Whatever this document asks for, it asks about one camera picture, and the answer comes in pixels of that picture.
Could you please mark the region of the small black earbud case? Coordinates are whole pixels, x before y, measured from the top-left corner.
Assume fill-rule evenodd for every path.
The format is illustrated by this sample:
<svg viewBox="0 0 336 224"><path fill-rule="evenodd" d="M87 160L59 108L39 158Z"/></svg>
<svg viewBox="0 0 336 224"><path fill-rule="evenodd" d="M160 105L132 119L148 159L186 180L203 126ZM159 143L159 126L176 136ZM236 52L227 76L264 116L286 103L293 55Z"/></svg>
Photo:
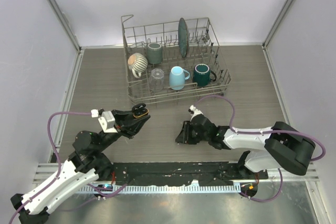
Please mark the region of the small black earbud case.
<svg viewBox="0 0 336 224"><path fill-rule="evenodd" d="M132 114L134 118L141 118L145 115L148 115L149 109L146 108L145 103L139 103L132 107Z"/></svg>

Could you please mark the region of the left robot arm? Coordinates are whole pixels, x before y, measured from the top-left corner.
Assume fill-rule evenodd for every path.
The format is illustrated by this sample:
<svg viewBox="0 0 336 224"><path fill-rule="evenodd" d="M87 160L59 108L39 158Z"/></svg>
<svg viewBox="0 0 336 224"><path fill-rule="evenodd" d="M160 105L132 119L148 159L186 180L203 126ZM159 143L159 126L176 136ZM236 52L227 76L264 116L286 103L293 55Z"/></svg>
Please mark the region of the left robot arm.
<svg viewBox="0 0 336 224"><path fill-rule="evenodd" d="M96 180L107 181L114 166L103 151L122 136L134 138L150 118L144 103L129 111L93 109L84 115L98 119L102 130L99 133L80 131L73 143L74 152L67 160L61 162L56 158L56 172L32 191L11 197L16 210L13 216L21 223L45 223L50 214L80 188Z"/></svg>

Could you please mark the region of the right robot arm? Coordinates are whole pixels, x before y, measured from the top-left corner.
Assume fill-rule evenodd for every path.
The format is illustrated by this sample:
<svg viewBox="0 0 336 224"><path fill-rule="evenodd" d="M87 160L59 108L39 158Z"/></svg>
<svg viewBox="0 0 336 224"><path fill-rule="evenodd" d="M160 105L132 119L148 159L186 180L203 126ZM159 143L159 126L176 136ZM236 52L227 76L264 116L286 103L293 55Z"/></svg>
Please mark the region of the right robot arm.
<svg viewBox="0 0 336 224"><path fill-rule="evenodd" d="M255 173L272 168L283 168L303 176L316 147L311 139L284 122L264 129L232 130L229 126L215 125L203 114L184 121L175 141L188 145L205 141L217 150L245 149L237 166L242 179L250 179Z"/></svg>

